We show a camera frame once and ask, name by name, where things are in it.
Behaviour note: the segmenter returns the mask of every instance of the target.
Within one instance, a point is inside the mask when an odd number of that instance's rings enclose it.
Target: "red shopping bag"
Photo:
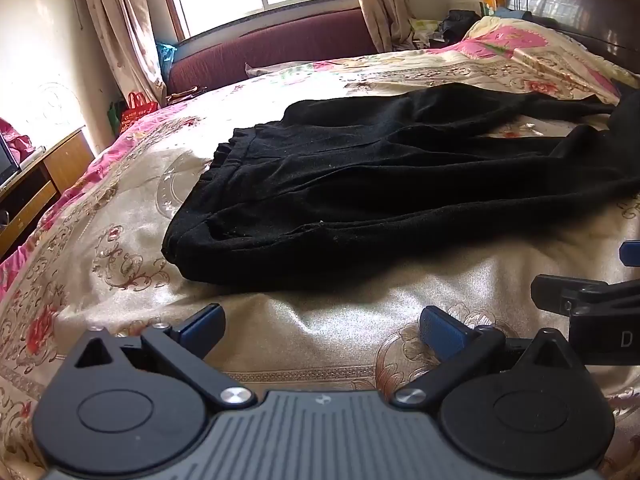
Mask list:
[[[142,92],[130,92],[127,98],[129,110],[124,110],[120,118],[120,133],[123,133],[140,117],[158,110],[158,103],[148,102]]]

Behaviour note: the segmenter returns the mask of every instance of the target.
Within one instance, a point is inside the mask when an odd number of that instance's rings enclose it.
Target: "maroon sofa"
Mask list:
[[[177,61],[169,74],[168,93],[237,83],[247,79],[245,63],[258,68],[375,53],[360,9],[328,12],[254,30]]]

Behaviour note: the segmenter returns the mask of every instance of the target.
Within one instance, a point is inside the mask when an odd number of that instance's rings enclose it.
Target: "floral bedspread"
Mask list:
[[[509,336],[532,336],[542,326],[566,333],[566,319],[532,304],[531,280],[540,273],[608,282],[638,278],[617,256],[623,240],[640,236],[637,196],[545,240],[509,238],[438,259],[425,256],[340,292],[224,296],[215,286],[183,279],[162,257],[161,242],[217,145],[235,127],[278,120],[292,102],[392,95],[455,81],[562,99],[596,94],[615,103],[613,78],[637,86],[632,74],[562,35],[519,20],[483,18],[446,49],[309,63],[143,118],[0,266],[0,478],[35,480],[42,473],[31,414],[88,325],[137,334],[149,323],[175,323],[217,301],[227,333],[206,361],[258,393],[378,388],[390,394],[438,365],[417,335],[426,304],[469,326],[495,324]],[[492,135],[561,136],[572,127],[521,117]],[[639,370],[592,372],[616,417],[601,470],[610,478],[636,478]]]

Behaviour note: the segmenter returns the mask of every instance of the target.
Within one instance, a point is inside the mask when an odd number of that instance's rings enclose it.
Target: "pillow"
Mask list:
[[[277,72],[278,70],[284,70],[293,66],[306,65],[307,63],[311,63],[311,61],[289,61],[286,63],[278,63],[277,65],[262,66],[259,68],[252,68],[247,63],[245,63],[244,71],[246,72],[248,77],[258,77],[259,75],[270,74],[272,72]]]

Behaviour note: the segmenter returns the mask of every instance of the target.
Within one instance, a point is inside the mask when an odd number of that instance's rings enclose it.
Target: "beige curtain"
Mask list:
[[[126,97],[142,92],[164,105],[166,87],[146,0],[87,0],[100,44]]]
[[[364,20],[378,52],[414,48],[407,0],[359,0]]]

